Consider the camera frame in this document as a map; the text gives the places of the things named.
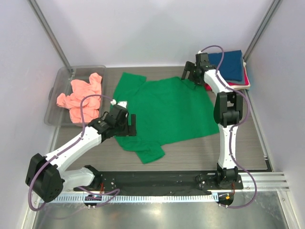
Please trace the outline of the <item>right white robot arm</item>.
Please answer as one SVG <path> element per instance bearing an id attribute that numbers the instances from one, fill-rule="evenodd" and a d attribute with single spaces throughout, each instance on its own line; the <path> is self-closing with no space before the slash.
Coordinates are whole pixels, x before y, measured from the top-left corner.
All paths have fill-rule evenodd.
<path id="1" fill-rule="evenodd" d="M 213 110 L 214 121 L 220 131 L 220 155 L 211 187 L 218 189 L 243 189 L 238 167 L 234 162 L 236 133 L 243 117 L 243 97 L 223 79 L 208 54 L 198 52 L 195 63 L 187 61 L 182 79 L 189 79 L 196 85 L 207 84 L 216 95 Z"/>

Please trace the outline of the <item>green t shirt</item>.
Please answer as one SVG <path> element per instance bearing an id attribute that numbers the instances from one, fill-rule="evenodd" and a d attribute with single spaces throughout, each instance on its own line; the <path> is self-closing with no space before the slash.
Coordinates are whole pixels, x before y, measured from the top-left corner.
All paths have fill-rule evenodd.
<path id="1" fill-rule="evenodd" d="M 142 75 L 123 73 L 113 97 L 126 101 L 128 112 L 136 115 L 136 136 L 115 139 L 144 164 L 161 159 L 163 145 L 219 132 L 207 91 L 187 79 L 148 81 Z"/>

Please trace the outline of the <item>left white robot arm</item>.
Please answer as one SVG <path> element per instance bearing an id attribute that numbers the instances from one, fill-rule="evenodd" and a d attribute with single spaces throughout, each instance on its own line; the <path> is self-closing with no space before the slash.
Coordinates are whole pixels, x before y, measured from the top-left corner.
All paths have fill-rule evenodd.
<path id="1" fill-rule="evenodd" d="M 86 187 L 97 189 L 102 174 L 87 165 L 78 170 L 67 170 L 80 156 L 114 136 L 135 136 L 136 116 L 129 114 L 127 102 L 113 105 L 104 118 L 93 119 L 72 140 L 48 153 L 34 155 L 29 164 L 26 184 L 44 202 L 53 201 L 62 191 Z"/>

